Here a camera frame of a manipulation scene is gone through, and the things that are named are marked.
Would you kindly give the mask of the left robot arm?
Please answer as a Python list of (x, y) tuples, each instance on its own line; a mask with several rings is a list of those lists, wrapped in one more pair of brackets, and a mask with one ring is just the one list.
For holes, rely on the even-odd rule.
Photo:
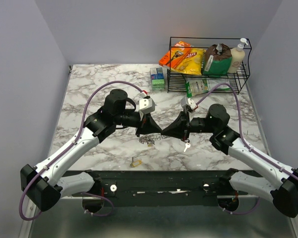
[(160, 133), (161, 128), (151, 117), (155, 111), (153, 99), (141, 92), (138, 104), (121, 89), (111, 90), (104, 104), (95, 113), (83, 118), (79, 131), (57, 152), (36, 166), (25, 165), (20, 170), (21, 189), (25, 196), (45, 212), (62, 196), (85, 191), (94, 196), (100, 183), (90, 173), (83, 172), (68, 180), (64, 173), (86, 152), (103, 142), (116, 131), (118, 125), (134, 127), (136, 135)]

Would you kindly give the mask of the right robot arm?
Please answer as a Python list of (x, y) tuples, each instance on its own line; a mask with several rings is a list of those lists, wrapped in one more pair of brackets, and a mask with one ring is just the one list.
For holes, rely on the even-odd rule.
[(181, 139), (188, 143), (190, 133), (211, 133), (213, 147), (234, 157), (256, 171), (260, 177), (252, 177), (232, 171), (229, 177), (219, 181), (219, 190), (230, 194), (234, 190), (264, 198), (273, 203), (283, 215), (298, 215), (298, 168), (285, 165), (254, 148), (240, 133), (227, 124), (229, 114), (223, 105), (213, 104), (204, 118), (189, 118), (183, 110), (176, 120), (162, 131), (162, 135)]

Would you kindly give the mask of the black key tag with key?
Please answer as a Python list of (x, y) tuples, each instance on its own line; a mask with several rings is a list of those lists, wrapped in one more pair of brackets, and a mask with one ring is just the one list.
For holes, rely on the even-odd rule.
[(190, 140), (185, 139), (183, 142), (185, 143), (185, 147), (184, 147), (183, 152), (186, 152), (191, 147)]

